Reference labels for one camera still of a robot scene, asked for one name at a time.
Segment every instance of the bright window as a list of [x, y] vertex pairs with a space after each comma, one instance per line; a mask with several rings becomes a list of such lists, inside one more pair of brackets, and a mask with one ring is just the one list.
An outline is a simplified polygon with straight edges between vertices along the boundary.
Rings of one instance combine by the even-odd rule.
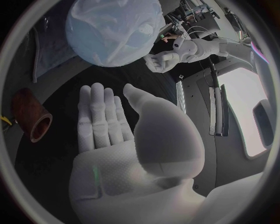
[[253, 108], [267, 99], [259, 76], [247, 69], [238, 68], [218, 77], [225, 85], [227, 98], [239, 122], [249, 156], [265, 151], [253, 116]]

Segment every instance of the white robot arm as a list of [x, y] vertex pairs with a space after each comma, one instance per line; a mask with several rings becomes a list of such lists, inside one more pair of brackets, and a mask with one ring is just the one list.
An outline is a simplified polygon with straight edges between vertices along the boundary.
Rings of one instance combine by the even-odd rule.
[[144, 59], [152, 72], [164, 73], [174, 68], [178, 63], [200, 61], [213, 54], [224, 57], [230, 55], [254, 67], [251, 48], [219, 38], [206, 41], [203, 39], [184, 40], [178, 37], [173, 43], [173, 50], [164, 51], [157, 55], [148, 54]]

